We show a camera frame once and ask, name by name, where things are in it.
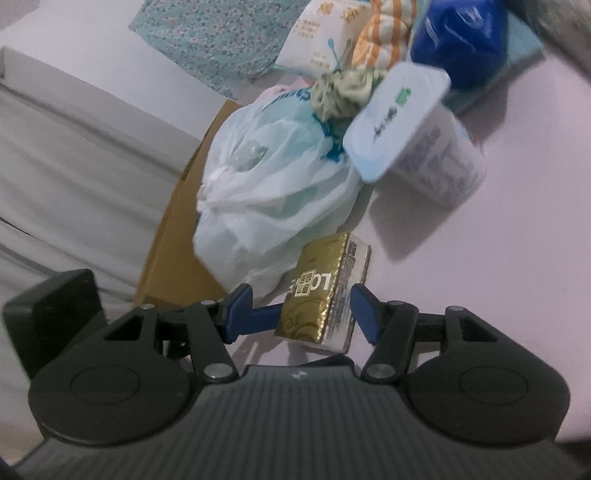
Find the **light pink surface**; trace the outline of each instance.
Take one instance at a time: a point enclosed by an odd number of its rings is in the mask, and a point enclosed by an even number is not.
[[[355,234],[373,247],[367,286],[424,312],[464,305],[567,380],[560,439],[591,437],[591,85],[547,54],[464,118],[488,177],[454,212],[394,176],[363,192]],[[318,358],[271,332],[230,347],[238,365]],[[349,356],[371,353],[358,327]]]

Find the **blue bag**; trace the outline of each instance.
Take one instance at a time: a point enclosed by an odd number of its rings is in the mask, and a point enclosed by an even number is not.
[[[416,29],[411,58],[444,69],[452,89],[489,80],[506,61],[502,0],[432,0]]]

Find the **gold wrapper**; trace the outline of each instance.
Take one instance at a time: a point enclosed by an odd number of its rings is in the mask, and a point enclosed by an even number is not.
[[[347,232],[307,244],[275,334],[331,351],[348,349],[353,328],[350,287],[365,281],[369,253],[368,245]]]

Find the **gray fabric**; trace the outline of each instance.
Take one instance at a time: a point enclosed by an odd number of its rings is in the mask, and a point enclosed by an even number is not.
[[[506,4],[591,74],[591,0],[507,0]]]

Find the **white bedsheet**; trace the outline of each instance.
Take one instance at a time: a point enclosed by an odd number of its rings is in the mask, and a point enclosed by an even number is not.
[[[91,268],[110,318],[129,310],[180,172],[0,87],[0,305],[54,272]],[[40,440],[28,379],[0,325],[0,456]]]

